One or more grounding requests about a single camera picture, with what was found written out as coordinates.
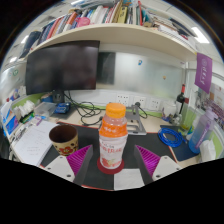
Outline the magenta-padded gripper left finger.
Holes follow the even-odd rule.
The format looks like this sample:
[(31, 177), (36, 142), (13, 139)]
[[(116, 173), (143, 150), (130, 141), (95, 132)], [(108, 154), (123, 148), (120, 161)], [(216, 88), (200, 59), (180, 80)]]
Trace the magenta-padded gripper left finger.
[(45, 167), (45, 170), (81, 186), (84, 182), (92, 156), (93, 146), (88, 145), (67, 157), (58, 156)]

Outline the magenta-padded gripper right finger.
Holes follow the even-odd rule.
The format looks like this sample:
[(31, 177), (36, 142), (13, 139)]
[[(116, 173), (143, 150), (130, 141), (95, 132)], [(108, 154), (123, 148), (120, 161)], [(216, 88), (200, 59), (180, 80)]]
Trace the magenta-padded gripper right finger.
[(145, 185), (181, 170), (169, 156), (158, 156), (142, 146), (134, 146), (134, 156)]

